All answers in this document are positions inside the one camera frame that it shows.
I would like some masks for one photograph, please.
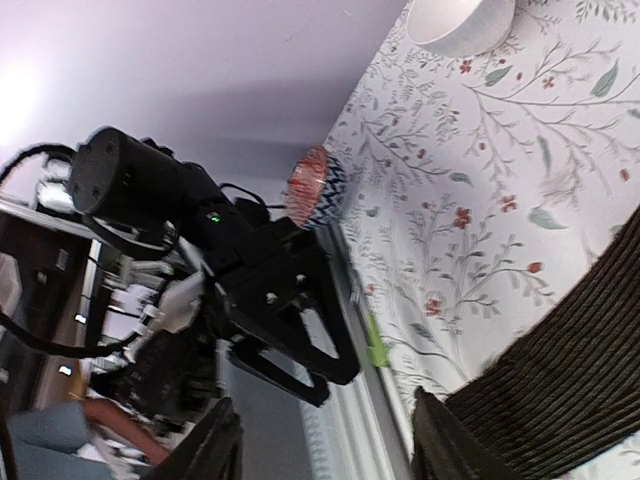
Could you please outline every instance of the dark fabric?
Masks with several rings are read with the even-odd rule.
[[[241,480],[242,427],[224,398],[141,480]]]
[[[525,479],[557,478],[640,429],[639,313],[640,209],[547,317],[446,406]]]
[[[413,414],[416,480],[523,480],[465,430],[436,397],[416,392]]]
[[[18,466],[16,465],[15,452],[13,450],[13,442],[11,434],[7,428],[7,417],[0,407],[0,461],[2,465],[0,469],[4,471],[7,480],[18,479]]]

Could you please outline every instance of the person's arm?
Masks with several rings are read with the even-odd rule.
[[[89,423],[113,430],[135,445],[154,465],[159,465],[169,456],[167,449],[112,401],[90,398],[82,402],[82,407]]]

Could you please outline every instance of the floral wallpaper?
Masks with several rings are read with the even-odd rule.
[[[381,46],[326,147],[342,228],[407,413],[477,377],[640,204],[638,0],[521,0],[473,58]],[[640,440],[566,478],[640,478]]]

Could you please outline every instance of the red flower pattern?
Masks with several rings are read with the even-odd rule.
[[[437,317],[442,313],[442,303],[435,298],[430,298],[425,308],[427,309],[427,316],[429,317]]]
[[[502,197],[502,211],[504,213],[509,213],[512,210],[517,210],[518,204],[516,203],[516,196],[509,195],[507,197]]]
[[[469,73],[471,71],[471,60],[464,60],[460,65],[460,73]]]
[[[468,208],[458,207],[456,210],[456,219],[453,221],[453,226],[464,230],[471,223],[471,210]]]
[[[529,271],[529,273],[536,274],[540,272],[543,268],[544,268],[544,264],[542,262],[533,262],[529,264],[529,266],[527,267],[527,270]]]

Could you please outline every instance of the wire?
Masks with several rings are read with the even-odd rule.
[[[220,185],[218,185],[220,187],[220,190],[224,190],[225,188],[233,188],[235,190],[239,190],[242,193],[246,193],[247,195],[249,195],[250,197],[253,197],[253,199],[255,201],[257,201],[260,205],[262,205],[263,207],[266,207],[267,204],[264,202],[264,200],[262,199],[262,197],[260,195],[258,195],[257,193],[252,192],[251,190],[247,190],[246,188],[242,188],[239,187],[238,185],[235,185],[233,183],[221,183]]]
[[[165,247],[149,247],[141,242],[135,240],[128,240],[121,235],[115,233],[111,228],[107,228],[100,221],[93,218],[91,215],[83,215],[82,223],[95,233],[104,243],[110,244],[116,250],[121,251],[128,257],[135,258],[137,260],[161,260],[169,255],[178,245],[180,240],[180,225],[174,225],[175,233],[170,243]]]
[[[160,304],[162,296],[167,291],[167,287],[171,281],[171,276],[167,276],[160,286],[158,293],[154,296],[152,304],[157,307]],[[153,317],[142,312],[140,320],[144,326],[148,326]],[[11,318],[0,310],[0,326],[7,329],[9,333],[14,335],[23,345],[48,355],[56,355],[65,358],[100,358],[121,352],[131,343],[137,340],[141,335],[137,331],[132,332],[127,338],[120,342],[111,343],[109,345],[98,347],[72,347],[60,343],[50,342],[29,332],[15,323]]]
[[[7,178],[9,178],[11,172],[18,168],[22,162],[30,157],[40,155],[42,153],[46,153],[47,155],[49,155],[49,157],[54,157],[56,159],[67,159],[68,162],[71,163],[71,158],[76,152],[66,145],[60,145],[56,143],[44,143],[42,145],[35,145],[33,147],[30,147],[20,152],[13,160],[11,160],[6,165],[6,167],[2,169],[2,173],[0,173],[0,188],[2,188]]]
[[[242,193],[246,193],[250,197],[253,197],[253,199],[256,200],[260,205],[270,210],[284,210],[287,208],[286,205],[267,205],[260,195],[252,192],[251,190],[247,190],[246,188],[239,187],[234,183],[221,183],[220,185],[218,185],[218,187],[220,187],[220,190],[224,190],[225,188],[233,188],[235,190],[241,191]]]
[[[116,313],[118,315],[122,315],[124,317],[140,318],[142,316],[141,313],[125,312],[124,310],[119,310],[116,307],[107,307],[107,310],[110,312]]]
[[[93,263],[96,267],[98,267],[100,270],[102,270],[103,272],[106,272],[107,269],[105,268],[104,265],[102,265],[102,263],[100,263],[98,260],[96,260],[93,257],[87,257],[87,260],[89,260],[91,263]]]

